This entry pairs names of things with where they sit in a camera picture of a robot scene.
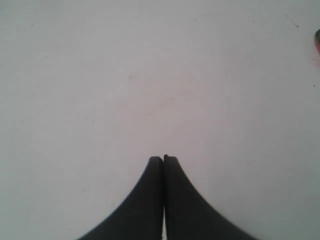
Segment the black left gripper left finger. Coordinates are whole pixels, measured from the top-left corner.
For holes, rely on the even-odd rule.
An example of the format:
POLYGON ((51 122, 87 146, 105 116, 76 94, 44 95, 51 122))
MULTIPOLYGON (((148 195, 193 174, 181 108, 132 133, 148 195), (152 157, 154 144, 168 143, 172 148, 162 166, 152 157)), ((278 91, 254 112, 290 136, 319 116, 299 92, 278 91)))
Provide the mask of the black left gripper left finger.
POLYGON ((161 240, 164 196, 163 160, 152 156, 126 199, 81 240, 161 240))

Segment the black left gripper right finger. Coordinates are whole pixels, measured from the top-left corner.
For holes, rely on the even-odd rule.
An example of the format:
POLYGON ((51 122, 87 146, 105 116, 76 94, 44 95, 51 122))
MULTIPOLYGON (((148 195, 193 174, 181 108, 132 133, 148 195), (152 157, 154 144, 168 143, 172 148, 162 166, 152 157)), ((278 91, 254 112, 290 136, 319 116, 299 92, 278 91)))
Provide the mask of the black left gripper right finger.
POLYGON ((196 190, 175 156, 163 158, 164 210, 168 240, 254 240, 196 190))

